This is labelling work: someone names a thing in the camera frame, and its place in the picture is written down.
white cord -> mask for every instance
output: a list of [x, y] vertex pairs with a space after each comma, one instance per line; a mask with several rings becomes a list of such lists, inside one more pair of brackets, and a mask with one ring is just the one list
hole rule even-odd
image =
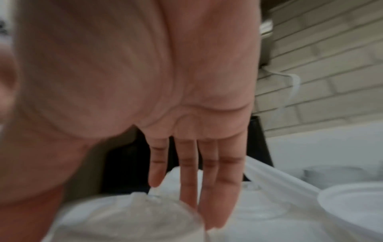
[[268, 129], [271, 127], [274, 122], [279, 118], [279, 116], [284, 112], [286, 106], [291, 102], [291, 100], [295, 97], [295, 95], [299, 91], [300, 87], [300, 77], [296, 74], [286, 74], [286, 73], [281, 73], [281, 72], [276, 72], [276, 71], [270, 71], [268, 70], [265, 66], [262, 67], [262, 69], [270, 74], [278, 75], [278, 76], [284, 76], [284, 77], [290, 77], [292, 81], [292, 90], [290, 92], [290, 95], [288, 96], [286, 102], [284, 105], [279, 107], [275, 112], [270, 121], [267, 122], [265, 125], [265, 129]]

palm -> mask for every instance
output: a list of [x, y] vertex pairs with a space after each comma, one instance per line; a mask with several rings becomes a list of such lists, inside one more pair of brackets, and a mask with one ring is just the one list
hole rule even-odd
[[[151, 146], [153, 186], [165, 174], [174, 136], [181, 199], [194, 207], [198, 145], [204, 158], [199, 209], [209, 227], [223, 226], [242, 180], [259, 54], [258, 2], [57, 2], [64, 13], [51, 8], [30, 17], [32, 8], [44, 9], [36, 3], [20, 11], [29, 20], [16, 32], [26, 78], [21, 99], [76, 137], [110, 137], [137, 125]], [[75, 15], [83, 17], [77, 25], [69, 21]]]

white brick wall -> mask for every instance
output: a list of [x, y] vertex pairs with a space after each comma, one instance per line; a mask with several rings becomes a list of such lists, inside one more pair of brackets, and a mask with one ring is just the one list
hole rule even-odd
[[383, 119], [383, 0], [295, 0], [272, 10], [269, 68], [302, 78], [283, 115], [288, 78], [260, 71], [256, 108], [267, 137]]

finger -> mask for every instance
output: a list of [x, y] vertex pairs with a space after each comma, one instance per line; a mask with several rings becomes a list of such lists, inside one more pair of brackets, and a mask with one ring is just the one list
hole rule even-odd
[[149, 185], [158, 187], [165, 178], [168, 168], [169, 138], [146, 137], [146, 142], [150, 147]]
[[174, 139], [181, 168], [180, 200], [197, 208], [198, 197], [198, 150], [195, 140]]
[[231, 215], [241, 192], [246, 157], [247, 130], [218, 140], [219, 168], [214, 188], [209, 195], [206, 228], [222, 228]]
[[199, 140], [198, 149], [203, 160], [203, 180], [198, 211], [206, 214], [218, 172], [218, 144], [216, 140]]

black object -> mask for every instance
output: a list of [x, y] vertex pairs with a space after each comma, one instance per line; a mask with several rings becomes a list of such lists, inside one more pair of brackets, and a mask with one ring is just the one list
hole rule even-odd
[[[247, 138], [247, 155], [267, 165], [273, 166], [267, 148], [265, 136], [257, 116], [250, 119]], [[130, 194], [148, 192], [150, 149], [145, 136], [138, 131], [136, 140], [127, 146], [110, 151], [105, 159], [105, 168], [101, 193]], [[199, 154], [198, 168], [202, 169], [203, 160]], [[179, 166], [174, 139], [170, 138], [167, 172]]]

